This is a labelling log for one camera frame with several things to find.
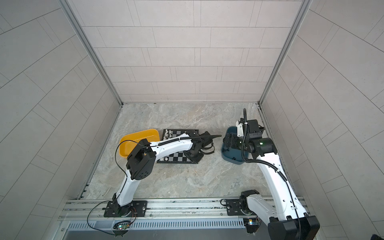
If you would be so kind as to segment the black white chessboard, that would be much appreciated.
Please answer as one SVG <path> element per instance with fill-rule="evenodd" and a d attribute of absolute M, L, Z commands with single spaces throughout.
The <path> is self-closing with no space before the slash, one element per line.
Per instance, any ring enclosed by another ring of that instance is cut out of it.
<path fill-rule="evenodd" d="M 168 140 L 174 137 L 178 137 L 187 132 L 194 131 L 196 134 L 199 134 L 199 130 L 193 129 L 164 129 L 162 133 L 162 140 Z M 156 160 L 157 164 L 198 164 L 199 161 L 203 158 L 202 153 L 198 153 L 198 161 L 194 162 L 187 158 L 183 151 L 170 154 L 159 160 Z"/>

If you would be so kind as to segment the teal plastic bin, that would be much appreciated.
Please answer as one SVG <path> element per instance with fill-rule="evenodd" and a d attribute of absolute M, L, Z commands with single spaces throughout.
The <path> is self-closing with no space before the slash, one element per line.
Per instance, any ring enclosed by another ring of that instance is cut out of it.
<path fill-rule="evenodd" d="M 237 134 L 237 128 L 234 126 L 229 127 L 226 131 L 226 134 L 227 133 Z M 223 144 L 222 144 L 221 152 L 222 152 L 222 158 L 225 161 L 236 164 L 236 165 L 241 165 L 244 163 L 243 156 L 248 157 L 247 153 L 242 154 L 242 151 L 240 150 L 235 150 L 235 149 L 225 150 L 223 148 Z"/>

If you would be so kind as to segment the yellow plastic tray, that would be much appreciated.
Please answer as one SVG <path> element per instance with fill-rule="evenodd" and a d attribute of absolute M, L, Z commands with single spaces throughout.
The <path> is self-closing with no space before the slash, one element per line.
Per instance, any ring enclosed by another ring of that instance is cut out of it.
<path fill-rule="evenodd" d="M 159 132 L 156 129 L 149 129 L 132 134 L 128 134 L 121 138 L 119 146 L 119 154 L 122 158 L 127 158 L 137 143 L 147 139 L 148 142 L 160 141 Z"/>

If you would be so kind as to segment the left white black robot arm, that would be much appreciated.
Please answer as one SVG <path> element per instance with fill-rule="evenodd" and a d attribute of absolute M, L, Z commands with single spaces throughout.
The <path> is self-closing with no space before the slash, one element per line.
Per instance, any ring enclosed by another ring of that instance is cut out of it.
<path fill-rule="evenodd" d="M 187 159 L 198 163 L 208 154 L 205 150 L 213 147 L 213 139 L 218 137 L 219 135 L 210 135 L 209 132 L 200 135 L 189 131 L 159 142 L 149 142 L 147 139 L 133 141 L 136 145 L 127 156 L 125 178 L 112 201 L 108 203 L 110 210 L 114 211 L 112 216 L 122 217 L 133 211 L 133 198 L 140 181 L 151 174 L 157 160 L 183 152 Z"/>

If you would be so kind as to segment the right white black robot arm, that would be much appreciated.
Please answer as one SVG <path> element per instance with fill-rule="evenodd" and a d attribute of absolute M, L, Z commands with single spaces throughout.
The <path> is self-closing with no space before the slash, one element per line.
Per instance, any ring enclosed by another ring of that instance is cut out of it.
<path fill-rule="evenodd" d="M 241 210 L 246 215 L 256 214 L 267 225 L 272 240 L 313 240 L 320 223 L 298 200 L 273 140 L 263 138 L 264 128 L 257 120 L 249 120 L 246 110 L 236 128 L 236 134 L 226 134 L 225 150 L 238 151 L 243 163 L 259 165 L 275 203 L 267 203 L 255 190 L 244 191 L 240 196 Z"/>

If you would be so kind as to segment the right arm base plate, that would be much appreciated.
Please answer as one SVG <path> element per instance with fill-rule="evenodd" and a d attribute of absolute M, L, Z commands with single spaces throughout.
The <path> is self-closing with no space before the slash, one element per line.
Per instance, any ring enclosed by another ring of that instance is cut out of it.
<path fill-rule="evenodd" d="M 221 205 L 226 207 L 228 216 L 246 216 L 250 214 L 242 209 L 240 200 L 223 199 L 221 200 Z"/>

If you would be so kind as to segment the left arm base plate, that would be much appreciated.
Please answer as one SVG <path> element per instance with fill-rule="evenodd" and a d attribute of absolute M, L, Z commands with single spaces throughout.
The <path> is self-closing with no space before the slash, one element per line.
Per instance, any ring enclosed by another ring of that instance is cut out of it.
<path fill-rule="evenodd" d="M 109 201 L 104 212 L 105 218 L 144 217 L 147 210 L 147 201 L 132 201 L 130 204 L 120 206 L 117 201 Z"/>

